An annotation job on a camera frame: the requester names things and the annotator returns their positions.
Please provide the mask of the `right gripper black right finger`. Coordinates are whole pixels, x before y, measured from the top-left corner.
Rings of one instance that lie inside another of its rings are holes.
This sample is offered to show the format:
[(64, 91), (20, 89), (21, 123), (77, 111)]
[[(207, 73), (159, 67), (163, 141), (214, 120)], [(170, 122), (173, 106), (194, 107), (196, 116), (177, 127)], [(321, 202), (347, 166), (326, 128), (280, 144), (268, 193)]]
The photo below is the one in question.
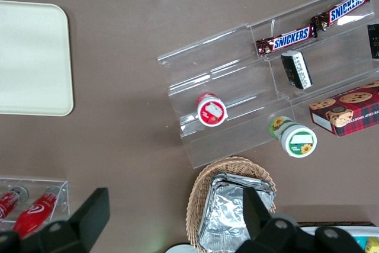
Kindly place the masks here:
[(343, 229), (322, 226), (311, 235), (289, 217), (272, 216), (254, 188), (243, 190), (243, 218), (250, 239), (237, 252), (364, 252)]

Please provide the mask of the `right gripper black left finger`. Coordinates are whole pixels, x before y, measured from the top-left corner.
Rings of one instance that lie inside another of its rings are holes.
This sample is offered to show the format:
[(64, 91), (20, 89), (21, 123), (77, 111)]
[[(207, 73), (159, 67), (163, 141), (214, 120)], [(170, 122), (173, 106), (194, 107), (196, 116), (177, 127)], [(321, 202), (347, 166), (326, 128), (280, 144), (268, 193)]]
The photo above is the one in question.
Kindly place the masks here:
[(1, 252), (90, 252), (110, 219), (108, 188), (97, 188), (68, 219), (58, 220), (21, 239), (1, 233)]

